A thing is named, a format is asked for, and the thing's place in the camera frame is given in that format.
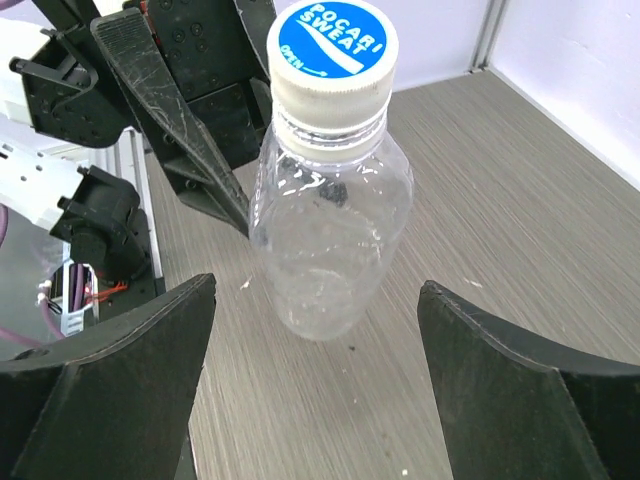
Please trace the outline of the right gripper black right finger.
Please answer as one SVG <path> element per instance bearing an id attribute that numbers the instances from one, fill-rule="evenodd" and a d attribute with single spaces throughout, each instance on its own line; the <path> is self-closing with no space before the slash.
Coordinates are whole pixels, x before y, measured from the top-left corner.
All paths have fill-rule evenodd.
<path id="1" fill-rule="evenodd" d="M 428 281 L 420 333 L 457 479 L 635 479 L 639 369 L 493 315 Z"/>

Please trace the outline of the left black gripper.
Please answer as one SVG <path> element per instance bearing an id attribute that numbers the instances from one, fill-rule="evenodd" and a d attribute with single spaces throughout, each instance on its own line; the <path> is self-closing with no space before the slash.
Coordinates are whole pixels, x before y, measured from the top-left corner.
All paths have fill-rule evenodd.
<path id="1" fill-rule="evenodd" d="M 37 133 L 87 148 L 141 132 L 179 200 L 248 235 L 234 170 L 270 120 L 272 0 L 39 1 L 47 43 L 14 59 Z"/>

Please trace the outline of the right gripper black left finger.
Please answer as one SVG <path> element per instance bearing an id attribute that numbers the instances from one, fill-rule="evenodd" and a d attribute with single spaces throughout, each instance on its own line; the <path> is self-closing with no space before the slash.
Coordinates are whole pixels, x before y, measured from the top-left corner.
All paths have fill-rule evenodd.
<path id="1" fill-rule="evenodd" d="M 1 365 L 5 479 L 171 479 L 216 308 L 199 274 Z"/>

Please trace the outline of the clear plastic bottle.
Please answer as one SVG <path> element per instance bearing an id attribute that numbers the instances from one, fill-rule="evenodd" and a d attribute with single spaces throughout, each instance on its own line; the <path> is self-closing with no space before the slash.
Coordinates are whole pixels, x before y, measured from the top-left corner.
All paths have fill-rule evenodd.
<path id="1" fill-rule="evenodd" d="M 412 169 L 385 112 L 341 134 L 276 115 L 259 156 L 249 238 L 283 324 L 313 341 L 349 331 L 389 269 L 412 203 Z"/>

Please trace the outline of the blue white bottle cap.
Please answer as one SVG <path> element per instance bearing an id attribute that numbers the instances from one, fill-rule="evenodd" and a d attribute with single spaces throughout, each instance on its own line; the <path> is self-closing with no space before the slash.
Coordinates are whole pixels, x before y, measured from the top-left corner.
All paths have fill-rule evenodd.
<path id="1" fill-rule="evenodd" d="M 267 37 L 272 98 L 293 122 L 351 129 L 389 102 L 399 39 L 389 18 L 365 1 L 299 1 Z"/>

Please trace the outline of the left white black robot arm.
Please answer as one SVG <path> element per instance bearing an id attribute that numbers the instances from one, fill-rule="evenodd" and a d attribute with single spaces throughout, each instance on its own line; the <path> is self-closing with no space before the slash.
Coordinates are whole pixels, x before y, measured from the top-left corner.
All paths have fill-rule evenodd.
<path id="1" fill-rule="evenodd" d="M 270 121 L 269 1 L 40 1 L 48 27 L 1 22 L 1 110 L 37 133 L 91 149 L 143 134 L 179 200 L 248 230 L 234 171 Z M 145 272 L 141 199 L 105 170 L 1 144 L 1 201 L 107 282 Z"/>

